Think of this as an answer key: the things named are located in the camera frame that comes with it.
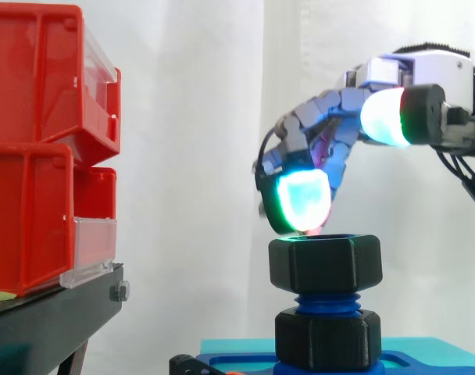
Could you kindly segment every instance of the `white curtain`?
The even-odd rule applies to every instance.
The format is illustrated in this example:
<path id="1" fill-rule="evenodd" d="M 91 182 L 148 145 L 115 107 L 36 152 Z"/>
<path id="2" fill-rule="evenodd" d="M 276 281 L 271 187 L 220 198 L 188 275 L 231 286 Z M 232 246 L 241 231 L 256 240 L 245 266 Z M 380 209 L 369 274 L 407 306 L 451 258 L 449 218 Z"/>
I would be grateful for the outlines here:
<path id="1" fill-rule="evenodd" d="M 475 59 L 475 0 L 265 0 L 262 133 L 346 69 L 424 41 Z M 276 235 L 254 221 L 248 335 L 272 337 L 294 295 L 270 284 Z M 475 353 L 475 204 L 435 152 L 356 145 L 324 233 L 381 240 L 384 280 L 361 302 L 380 315 L 384 336 L 434 336 Z"/>

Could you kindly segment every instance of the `black hexagonal nut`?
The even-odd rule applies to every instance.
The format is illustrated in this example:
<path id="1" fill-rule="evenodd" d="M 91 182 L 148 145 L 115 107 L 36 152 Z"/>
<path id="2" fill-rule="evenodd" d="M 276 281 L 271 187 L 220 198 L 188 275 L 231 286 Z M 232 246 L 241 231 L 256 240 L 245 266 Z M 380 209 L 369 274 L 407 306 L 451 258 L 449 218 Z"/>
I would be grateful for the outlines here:
<path id="1" fill-rule="evenodd" d="M 340 234 L 273 240 L 270 281 L 298 294 L 355 293 L 381 282 L 380 241 L 375 236 Z"/>
<path id="2" fill-rule="evenodd" d="M 302 315 L 295 308 L 276 316 L 276 356 L 314 372 L 368 370 L 381 355 L 380 317 L 359 310 L 357 318 Z"/>

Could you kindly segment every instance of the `teal base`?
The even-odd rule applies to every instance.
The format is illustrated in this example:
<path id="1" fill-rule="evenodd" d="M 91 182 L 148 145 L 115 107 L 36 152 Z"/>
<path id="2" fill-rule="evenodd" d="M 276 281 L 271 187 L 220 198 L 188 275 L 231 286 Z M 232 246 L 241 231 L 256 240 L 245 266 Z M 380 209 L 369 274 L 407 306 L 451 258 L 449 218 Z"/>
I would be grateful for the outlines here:
<path id="1" fill-rule="evenodd" d="M 383 350 L 403 352 L 428 366 L 475 367 L 475 355 L 454 345 L 432 337 L 398 337 L 382 339 Z M 202 354 L 220 353 L 264 353 L 274 352 L 273 339 L 204 340 Z M 394 368 L 392 362 L 384 362 L 386 368 Z M 273 367 L 273 362 L 221 363 L 215 367 L 223 372 L 252 372 Z"/>

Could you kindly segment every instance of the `white backdrop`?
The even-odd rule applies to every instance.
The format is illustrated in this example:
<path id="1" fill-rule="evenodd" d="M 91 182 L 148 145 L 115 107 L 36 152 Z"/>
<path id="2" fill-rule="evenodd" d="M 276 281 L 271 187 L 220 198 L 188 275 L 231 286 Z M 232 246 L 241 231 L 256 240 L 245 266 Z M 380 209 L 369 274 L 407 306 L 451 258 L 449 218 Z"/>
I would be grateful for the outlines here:
<path id="1" fill-rule="evenodd" d="M 85 375 L 161 375 L 203 338 L 272 337 L 294 303 L 269 282 L 259 135 L 372 55 L 428 40 L 475 57 L 475 0 L 74 1 L 123 72 L 122 155 L 106 165 L 131 284 Z M 384 281 L 362 303 L 384 335 L 475 352 L 475 205 L 431 150 L 357 145 L 325 232 L 381 239 Z"/>

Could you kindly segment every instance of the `black shelf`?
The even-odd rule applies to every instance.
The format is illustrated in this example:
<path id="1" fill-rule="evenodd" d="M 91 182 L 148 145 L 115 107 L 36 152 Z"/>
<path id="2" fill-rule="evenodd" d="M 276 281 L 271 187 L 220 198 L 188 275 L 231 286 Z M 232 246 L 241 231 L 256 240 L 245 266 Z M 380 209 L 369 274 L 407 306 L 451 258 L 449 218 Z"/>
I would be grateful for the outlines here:
<path id="1" fill-rule="evenodd" d="M 123 266 L 74 289 L 0 302 L 0 375 L 79 374 L 88 338 L 122 306 Z"/>

